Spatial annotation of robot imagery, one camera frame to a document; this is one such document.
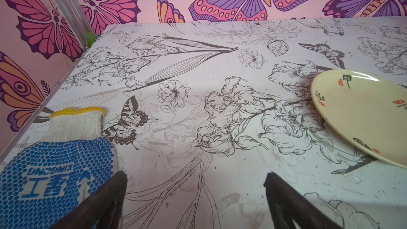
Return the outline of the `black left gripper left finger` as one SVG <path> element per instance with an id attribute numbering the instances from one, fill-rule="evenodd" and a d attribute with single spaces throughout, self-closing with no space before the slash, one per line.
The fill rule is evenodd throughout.
<path id="1" fill-rule="evenodd" d="M 117 229 L 123 211 L 127 175 L 115 173 L 51 229 Z"/>

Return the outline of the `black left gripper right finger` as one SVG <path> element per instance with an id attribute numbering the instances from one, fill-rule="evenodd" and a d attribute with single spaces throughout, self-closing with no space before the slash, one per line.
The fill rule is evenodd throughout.
<path id="1" fill-rule="evenodd" d="M 338 229 L 340 226 L 321 213 L 300 193 L 274 172 L 263 185 L 276 229 Z"/>

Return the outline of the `cream dinner plate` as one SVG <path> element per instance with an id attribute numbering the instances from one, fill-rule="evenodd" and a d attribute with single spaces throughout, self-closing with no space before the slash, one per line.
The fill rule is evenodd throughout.
<path id="1" fill-rule="evenodd" d="M 311 82 L 322 118 L 356 148 L 388 164 L 407 167 L 407 89 L 350 70 L 329 70 Z"/>

